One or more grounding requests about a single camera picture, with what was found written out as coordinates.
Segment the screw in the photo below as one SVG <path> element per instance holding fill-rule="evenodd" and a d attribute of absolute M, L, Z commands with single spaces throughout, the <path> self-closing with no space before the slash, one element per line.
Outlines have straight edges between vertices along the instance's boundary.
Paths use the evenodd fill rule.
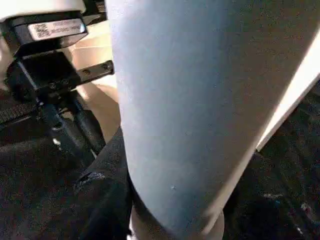
<path fill-rule="evenodd" d="M 114 64 L 112 61 L 107 61 L 106 63 L 102 64 L 102 67 L 104 70 L 108 70 L 108 71 L 112 72 L 114 69 Z"/>
<path fill-rule="evenodd" d="M 91 74 L 90 70 L 88 70 L 88 69 L 84 69 L 84 70 L 82 70 L 82 72 L 83 72 L 85 75 L 90 75 L 90 74 Z"/>

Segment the white plastic housing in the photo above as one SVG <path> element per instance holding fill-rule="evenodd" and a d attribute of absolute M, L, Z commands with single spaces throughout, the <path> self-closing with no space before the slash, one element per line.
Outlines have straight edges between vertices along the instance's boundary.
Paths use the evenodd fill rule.
<path fill-rule="evenodd" d="M 0 7 L 0 22 L 15 16 L 86 10 L 82 0 L 9 0 Z"/>

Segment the dark floor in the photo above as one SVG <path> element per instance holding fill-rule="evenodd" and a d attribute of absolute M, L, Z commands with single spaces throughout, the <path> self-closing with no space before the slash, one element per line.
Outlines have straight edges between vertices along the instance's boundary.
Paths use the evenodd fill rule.
<path fill-rule="evenodd" d="M 320 239 L 320 82 L 245 170 L 224 239 Z"/>

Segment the barcode sticker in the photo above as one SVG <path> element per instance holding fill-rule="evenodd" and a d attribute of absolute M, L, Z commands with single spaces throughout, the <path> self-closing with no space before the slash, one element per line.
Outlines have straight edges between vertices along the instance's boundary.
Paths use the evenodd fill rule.
<path fill-rule="evenodd" d="M 80 18 L 30 24 L 28 29 L 35 41 L 81 34 L 86 30 Z"/>

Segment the white panel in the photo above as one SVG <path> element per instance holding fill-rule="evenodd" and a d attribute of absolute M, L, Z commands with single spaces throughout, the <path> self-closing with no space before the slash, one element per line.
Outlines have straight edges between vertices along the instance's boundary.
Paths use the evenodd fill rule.
<path fill-rule="evenodd" d="M 282 100 L 276 108 L 270 122 L 256 147 L 260 151 L 287 117 L 297 107 L 305 95 L 319 80 L 320 68 L 320 32 L 314 38 L 301 65 L 293 76 Z"/>
<path fill-rule="evenodd" d="M 14 16 L 86 10 L 82 0 L 9 0 L 1 3 L 0 22 Z"/>

